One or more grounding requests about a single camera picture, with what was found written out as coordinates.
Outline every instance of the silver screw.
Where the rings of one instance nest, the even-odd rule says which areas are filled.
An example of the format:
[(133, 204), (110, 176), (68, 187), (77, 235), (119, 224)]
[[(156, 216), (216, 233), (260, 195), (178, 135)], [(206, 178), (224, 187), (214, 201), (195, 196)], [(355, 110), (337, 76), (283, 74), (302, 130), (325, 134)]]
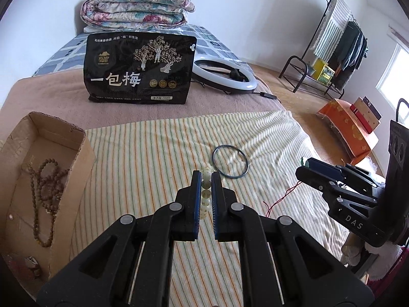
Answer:
[(121, 224), (128, 225), (133, 222), (133, 217), (130, 214), (126, 214), (121, 217)]
[(292, 224), (292, 219), (289, 216), (281, 216), (280, 223), (285, 226), (288, 226)]
[(181, 209), (181, 204), (178, 202), (173, 202), (170, 204), (169, 209), (172, 211), (179, 211)]
[(241, 210), (244, 209), (244, 205), (241, 204), (241, 203), (239, 203), (239, 202), (232, 203), (232, 205), (231, 205), (230, 207), (231, 207), (232, 210), (234, 210), (234, 211), (241, 211)]

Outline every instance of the dark ring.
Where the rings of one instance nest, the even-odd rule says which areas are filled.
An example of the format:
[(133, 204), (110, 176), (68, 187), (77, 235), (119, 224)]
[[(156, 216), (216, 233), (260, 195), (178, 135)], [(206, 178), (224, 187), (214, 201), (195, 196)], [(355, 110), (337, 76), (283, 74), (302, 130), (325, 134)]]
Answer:
[[(218, 167), (216, 166), (216, 162), (214, 160), (214, 155), (216, 154), (217, 150), (221, 149), (221, 148), (232, 148), (234, 150), (236, 150), (239, 154), (241, 154), (244, 157), (244, 160), (246, 161), (246, 168), (244, 170), (244, 172), (242, 174), (240, 174), (239, 176), (230, 176), (226, 173), (223, 173), (221, 170), (218, 169)], [(217, 172), (219, 172), (221, 175), (230, 178), (230, 179), (239, 179), (242, 178), (244, 175), (246, 175), (247, 171), (249, 170), (249, 161), (247, 160), (246, 155), (244, 154), (244, 152), (242, 152), (242, 150), (238, 149), (237, 147), (233, 146), (233, 145), (229, 145), (229, 144), (222, 144), (219, 146), (216, 146), (216, 148), (213, 150), (213, 153), (211, 154), (211, 163), (213, 165), (213, 167), (215, 168), (215, 170)]]

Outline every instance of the black package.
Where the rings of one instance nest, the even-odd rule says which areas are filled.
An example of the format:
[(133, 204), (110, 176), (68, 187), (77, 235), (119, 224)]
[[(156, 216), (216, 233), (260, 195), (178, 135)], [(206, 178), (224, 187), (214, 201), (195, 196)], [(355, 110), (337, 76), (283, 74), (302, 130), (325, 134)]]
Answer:
[(151, 32), (91, 34), (84, 61), (89, 100), (184, 104), (196, 37)]

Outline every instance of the tree illustration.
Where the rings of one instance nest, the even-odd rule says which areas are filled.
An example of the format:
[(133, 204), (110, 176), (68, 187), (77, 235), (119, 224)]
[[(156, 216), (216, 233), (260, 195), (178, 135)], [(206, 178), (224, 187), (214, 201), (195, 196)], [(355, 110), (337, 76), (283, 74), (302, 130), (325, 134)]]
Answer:
[(169, 48), (169, 44), (165, 42), (163, 36), (157, 36), (155, 40), (150, 40), (148, 46), (155, 52), (155, 63), (160, 61), (162, 51)]
[(134, 59), (142, 62), (141, 68), (145, 70), (147, 60), (152, 60), (154, 51), (149, 46), (142, 46), (140, 49), (136, 49), (133, 53)]
[(166, 66), (162, 67), (160, 71), (162, 73), (169, 73), (173, 63), (181, 61), (181, 55), (176, 52), (175, 48), (170, 47), (162, 51), (160, 61), (166, 62)]

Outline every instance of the floral quilt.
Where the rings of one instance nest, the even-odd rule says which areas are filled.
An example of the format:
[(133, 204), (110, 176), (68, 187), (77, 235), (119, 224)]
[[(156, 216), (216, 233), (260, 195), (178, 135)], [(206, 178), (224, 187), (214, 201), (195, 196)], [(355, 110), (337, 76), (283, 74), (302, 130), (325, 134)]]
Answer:
[(103, 30), (162, 30), (185, 25), (194, 11), (190, 0), (86, 0), (81, 18)]

